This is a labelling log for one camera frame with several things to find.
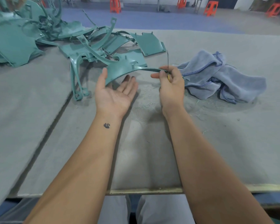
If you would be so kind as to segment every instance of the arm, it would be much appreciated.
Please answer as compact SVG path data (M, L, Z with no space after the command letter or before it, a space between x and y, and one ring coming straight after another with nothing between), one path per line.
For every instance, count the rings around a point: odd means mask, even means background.
M138 89L128 75L114 91L105 88L107 69L96 86L96 116L84 139L44 192L24 224L97 223L123 116Z
M184 81L180 71L173 66L169 66L169 71L172 72L170 82L165 72L151 76L161 82L163 114L196 223L272 224L250 191L196 128L183 106Z

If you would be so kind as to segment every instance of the right hand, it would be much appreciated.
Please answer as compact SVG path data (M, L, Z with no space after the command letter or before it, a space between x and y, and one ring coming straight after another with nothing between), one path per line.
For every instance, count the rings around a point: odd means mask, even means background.
M153 79L160 79L160 99L163 106L163 114L167 118L171 112L184 107L184 80L182 74L175 66L162 66L160 69L171 72L170 81L164 71L153 73L150 76Z

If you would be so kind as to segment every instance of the hand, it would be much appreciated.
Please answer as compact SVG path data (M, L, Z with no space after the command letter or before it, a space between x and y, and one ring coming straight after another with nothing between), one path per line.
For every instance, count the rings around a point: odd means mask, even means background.
M103 68L95 90L96 112L122 119L138 90L138 82L135 77L127 75L117 90L113 90L105 87L107 76L107 68Z
M162 66L161 69L168 70L168 66ZM175 66L169 66L170 81L164 71L153 73L150 76L154 79L160 79L160 99L163 106L163 114L167 118L170 112L176 108L184 107L184 80L182 74Z

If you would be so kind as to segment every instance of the left hand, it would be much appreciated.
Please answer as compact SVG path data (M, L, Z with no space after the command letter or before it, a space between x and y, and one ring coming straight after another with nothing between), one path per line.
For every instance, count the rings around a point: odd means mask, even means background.
M117 90L113 90L105 87L107 76L107 68L103 68L95 90L96 112L122 119L138 90L138 82L135 77L127 75Z

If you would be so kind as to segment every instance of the forearm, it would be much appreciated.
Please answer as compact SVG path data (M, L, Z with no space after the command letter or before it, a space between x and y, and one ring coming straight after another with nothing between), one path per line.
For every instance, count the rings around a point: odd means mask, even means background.
M25 223L97 222L120 125L119 119L96 115L81 144Z
M180 178L196 222L271 223L185 109L179 108L166 118Z

